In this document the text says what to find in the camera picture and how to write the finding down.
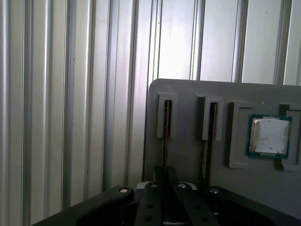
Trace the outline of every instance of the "metal bar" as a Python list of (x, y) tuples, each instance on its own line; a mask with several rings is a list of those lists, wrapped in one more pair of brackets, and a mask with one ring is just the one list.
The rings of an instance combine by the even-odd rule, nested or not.
[(285, 62), (286, 62), (286, 51), (288, 44), (290, 19), (292, 11), (292, 0), (282, 0), (280, 9), (279, 29), (278, 29), (278, 40), (274, 70), (274, 81), (275, 85), (284, 84), (285, 76)]
[(68, 0), (68, 13), (66, 25), (66, 45), (65, 62), (68, 75), (66, 78), (66, 88), (68, 100), (65, 100), (65, 141), (63, 147), (63, 180), (62, 180), (62, 209), (71, 205), (71, 159), (72, 156), (72, 136), (73, 136), (73, 104), (74, 104), (74, 71), (75, 71), (75, 40), (76, 40), (76, 0)]
[(0, 3), (0, 223), (8, 225), (9, 202), (9, 0)]
[(33, 11), (31, 224), (48, 216), (52, 1)]
[(148, 86), (158, 78), (159, 69), (159, 49), (161, 41), (161, 18), (162, 18), (162, 1), (153, 0), (151, 9), (150, 22), (150, 54), (149, 54), (149, 77)]
[(23, 173), (22, 173), (22, 226), (29, 226), (31, 216), (32, 181), (32, 68), (33, 68), (33, 2), (23, 2)]
[(82, 202), (87, 198), (93, 7), (93, 0), (77, 1), (71, 205)]
[(51, 94), (49, 128), (49, 174), (48, 213), (54, 215), (62, 210), (63, 153), (65, 142), (65, 110), (69, 60), (70, 1), (53, 1), (53, 27), (51, 42)]
[(284, 84), (301, 85), (301, 1), (293, 0), (285, 58)]
[(116, 57), (117, 57), (117, 39), (119, 22), (119, 1), (110, 1), (110, 26), (109, 26), (109, 46), (108, 46), (108, 77), (106, 86), (105, 102), (105, 123), (104, 123), (104, 151), (103, 151), (103, 170), (104, 180), (103, 189), (111, 188), (111, 162), (114, 136), (114, 99), (116, 83)]
[(132, 86), (134, 1), (119, 2), (111, 186), (127, 181), (127, 160)]
[(190, 58), (190, 80), (200, 80), (205, 0), (194, 1), (193, 35)]
[(135, 218), (135, 226), (162, 225), (164, 199), (163, 168), (155, 166), (153, 173), (154, 182), (150, 182), (144, 187), (143, 196)]
[(136, 187), (142, 179), (148, 66), (151, 39), (152, 2), (141, 0), (136, 9), (132, 107), (130, 113), (130, 140), (127, 184)]
[(238, 0), (232, 82), (242, 82), (248, 4), (249, 0)]
[(110, 1), (96, 1), (93, 37), (93, 76), (91, 81), (88, 198), (99, 194), (103, 187), (104, 113), (108, 76), (109, 19)]
[(9, 122), (9, 208), (8, 226), (22, 223), (23, 172), (23, 2), (10, 1), (10, 122)]

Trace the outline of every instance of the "metal panel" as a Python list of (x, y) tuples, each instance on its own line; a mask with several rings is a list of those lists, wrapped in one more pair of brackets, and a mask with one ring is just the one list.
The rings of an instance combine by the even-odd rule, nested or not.
[(33, 4), (31, 224), (48, 215), (51, 8)]
[(7, 225), (9, 202), (9, 1), (1, 1), (0, 9), (0, 223)]
[(77, 1), (76, 9), (71, 205), (87, 198), (93, 3), (93, 0)]
[(132, 92), (132, 109), (128, 158), (127, 185), (135, 187), (142, 179), (143, 149), (144, 149), (144, 123), (146, 97), (148, 87), (148, 65), (151, 28), (151, 1), (143, 0), (137, 5), (135, 62)]
[(249, 1), (242, 82), (273, 84), (281, 0)]
[(8, 225), (22, 222), (23, 169), (23, 5), (10, 1), (10, 134)]
[(135, 21), (133, 15), (135, 15), (134, 1), (120, 1), (110, 186), (125, 184), (127, 180), (131, 75), (133, 66), (132, 40)]
[(232, 80), (237, 10), (237, 0), (206, 1), (201, 80)]
[(189, 79), (194, 0), (162, 2), (158, 78)]
[(301, 85), (301, 1), (293, 0), (286, 52), (286, 65), (284, 74), (285, 85)]
[(49, 178), (47, 216), (62, 210), (64, 118), (66, 103), (66, 76), (68, 72), (68, 1), (53, 1), (52, 42), (51, 42), (51, 92), (49, 128)]
[(91, 86), (91, 124), (88, 162), (88, 190), (90, 198), (102, 191), (103, 186), (103, 145), (104, 113), (108, 65), (108, 32), (110, 2), (96, 1), (94, 55)]
[(285, 68), (301, 84), (301, 3), (287, 3), (1, 1), (0, 224), (135, 187), (158, 77), (272, 83)]

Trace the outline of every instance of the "bolt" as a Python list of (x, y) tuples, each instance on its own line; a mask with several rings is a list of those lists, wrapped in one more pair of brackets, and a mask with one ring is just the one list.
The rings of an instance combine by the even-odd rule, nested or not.
[(213, 193), (213, 194), (217, 194), (217, 193), (218, 193), (218, 190), (215, 189), (215, 188), (211, 188), (211, 189), (210, 189), (210, 192)]
[(180, 187), (180, 188), (186, 188), (186, 185), (185, 184), (179, 184), (178, 187)]

